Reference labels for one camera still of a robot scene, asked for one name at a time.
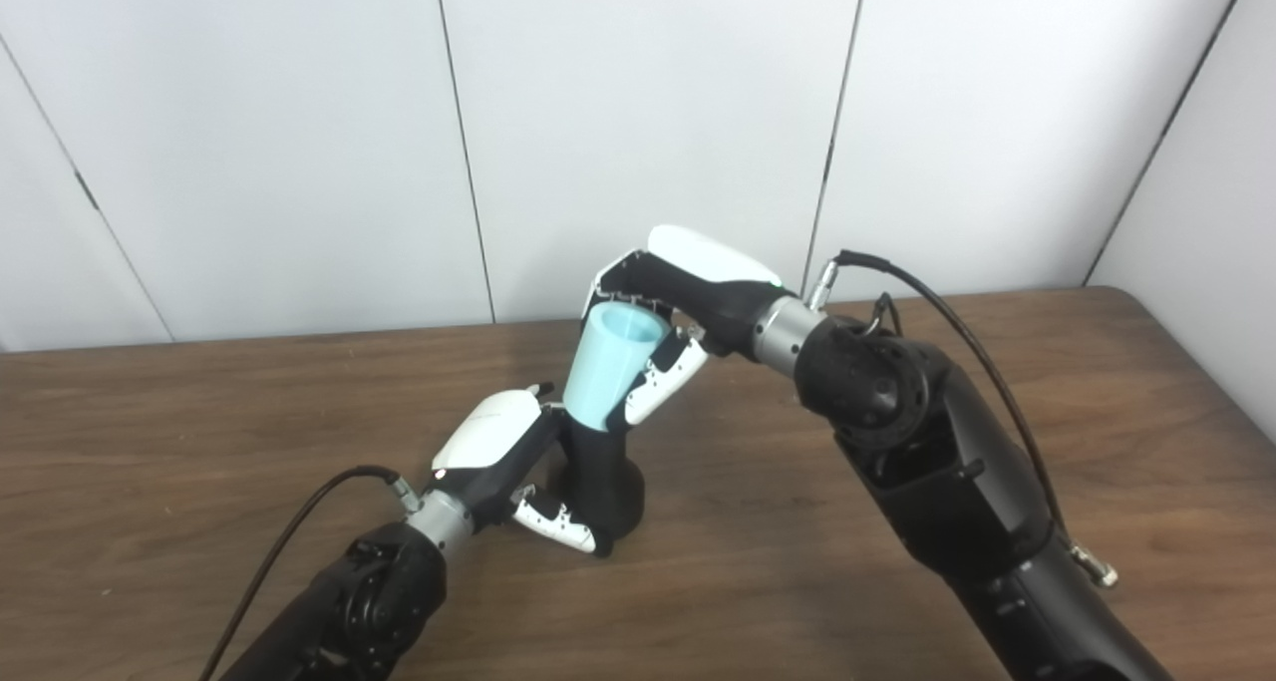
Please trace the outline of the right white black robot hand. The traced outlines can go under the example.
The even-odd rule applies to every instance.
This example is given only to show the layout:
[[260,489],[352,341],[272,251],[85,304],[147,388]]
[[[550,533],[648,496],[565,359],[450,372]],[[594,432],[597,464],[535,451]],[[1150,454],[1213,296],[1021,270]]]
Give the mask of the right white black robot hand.
[[581,318],[593,309],[653,314],[656,340],[621,363],[601,412],[569,409],[590,430],[625,434],[643,423],[695,377],[709,357],[740,355],[753,363],[775,319],[806,314],[780,275],[752,255],[679,224],[658,224],[643,247],[597,272]]

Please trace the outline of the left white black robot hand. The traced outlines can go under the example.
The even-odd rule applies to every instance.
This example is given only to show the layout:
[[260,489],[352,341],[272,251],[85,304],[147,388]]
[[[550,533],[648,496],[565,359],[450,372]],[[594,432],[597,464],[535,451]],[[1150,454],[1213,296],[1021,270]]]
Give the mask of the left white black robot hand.
[[410,524],[450,559],[462,539],[514,522],[544,538],[605,559],[612,539],[584,522],[546,486],[527,478],[561,443],[569,417],[538,400],[541,386],[496,392],[481,400],[436,453],[421,508]]

